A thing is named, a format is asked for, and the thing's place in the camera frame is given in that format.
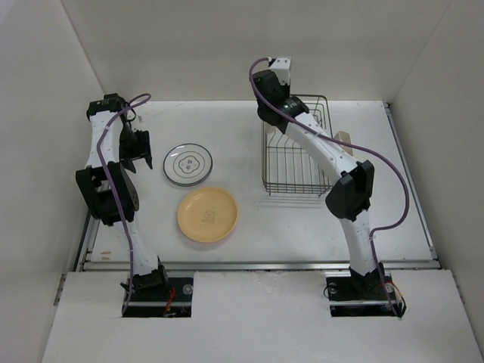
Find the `grey patterned plate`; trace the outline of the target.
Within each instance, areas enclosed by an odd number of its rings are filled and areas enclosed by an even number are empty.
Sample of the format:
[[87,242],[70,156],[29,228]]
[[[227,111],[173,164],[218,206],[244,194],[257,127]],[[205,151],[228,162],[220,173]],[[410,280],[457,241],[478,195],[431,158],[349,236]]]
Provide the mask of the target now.
[[163,173],[179,187],[192,187],[208,179],[213,170],[213,157],[202,145],[180,144],[172,148],[163,160]]

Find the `tan yellow plate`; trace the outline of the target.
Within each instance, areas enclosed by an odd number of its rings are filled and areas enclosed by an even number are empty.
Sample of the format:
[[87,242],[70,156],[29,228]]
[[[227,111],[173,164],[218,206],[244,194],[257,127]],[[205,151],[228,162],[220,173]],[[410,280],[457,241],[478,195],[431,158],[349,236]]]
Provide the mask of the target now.
[[189,239],[214,244],[224,240],[235,229],[238,205],[233,195],[223,188],[199,188],[180,203],[177,222]]

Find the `cream white plate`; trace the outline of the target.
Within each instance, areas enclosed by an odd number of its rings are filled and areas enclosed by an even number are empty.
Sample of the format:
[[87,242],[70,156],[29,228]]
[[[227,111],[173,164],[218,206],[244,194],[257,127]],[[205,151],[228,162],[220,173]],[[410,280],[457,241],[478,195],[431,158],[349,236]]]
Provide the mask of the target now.
[[276,126],[271,126],[269,124],[265,124],[263,129],[265,135],[273,135],[278,130]]

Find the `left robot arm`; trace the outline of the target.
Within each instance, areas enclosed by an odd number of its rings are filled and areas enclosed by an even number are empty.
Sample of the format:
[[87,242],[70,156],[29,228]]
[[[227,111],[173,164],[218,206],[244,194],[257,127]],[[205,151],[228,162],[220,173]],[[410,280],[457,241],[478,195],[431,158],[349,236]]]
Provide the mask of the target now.
[[129,279],[122,286],[130,298],[164,298],[170,285],[160,258],[143,241],[135,215],[138,192],[129,175],[134,162],[144,160],[152,167],[150,135],[133,129],[135,108],[150,99],[142,94],[126,101],[117,93],[90,102],[86,116],[91,124],[91,147],[76,183],[94,219],[113,229],[129,254]]

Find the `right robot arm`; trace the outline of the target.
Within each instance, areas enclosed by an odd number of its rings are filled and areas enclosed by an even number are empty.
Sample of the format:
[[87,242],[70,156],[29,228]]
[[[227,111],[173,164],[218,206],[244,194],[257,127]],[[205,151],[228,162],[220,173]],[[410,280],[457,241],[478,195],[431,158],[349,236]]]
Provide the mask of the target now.
[[259,118],[295,141],[323,170],[332,188],[325,197],[330,213],[343,229],[349,249],[350,277],[345,280],[351,300],[372,299],[379,284],[379,262],[370,242],[369,207],[374,166],[359,162],[329,137],[306,104],[291,97],[275,72],[250,76]]

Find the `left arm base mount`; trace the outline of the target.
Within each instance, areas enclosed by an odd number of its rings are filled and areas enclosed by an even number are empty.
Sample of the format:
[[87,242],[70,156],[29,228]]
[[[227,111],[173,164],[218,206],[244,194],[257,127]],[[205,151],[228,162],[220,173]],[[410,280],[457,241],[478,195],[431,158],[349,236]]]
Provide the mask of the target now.
[[132,291],[129,298],[127,284],[123,301],[123,318],[190,318],[194,292],[193,276],[169,277],[169,286],[164,291]]

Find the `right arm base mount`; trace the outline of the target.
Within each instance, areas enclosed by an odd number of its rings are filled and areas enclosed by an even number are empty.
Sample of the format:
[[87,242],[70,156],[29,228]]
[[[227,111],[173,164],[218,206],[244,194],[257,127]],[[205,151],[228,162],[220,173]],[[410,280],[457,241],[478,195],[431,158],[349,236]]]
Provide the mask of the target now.
[[402,318],[407,304],[401,291],[390,275],[385,276],[385,289],[379,278],[377,286],[370,292],[358,292],[350,276],[330,275],[326,277],[324,295],[329,300],[332,318],[349,317],[393,317]]

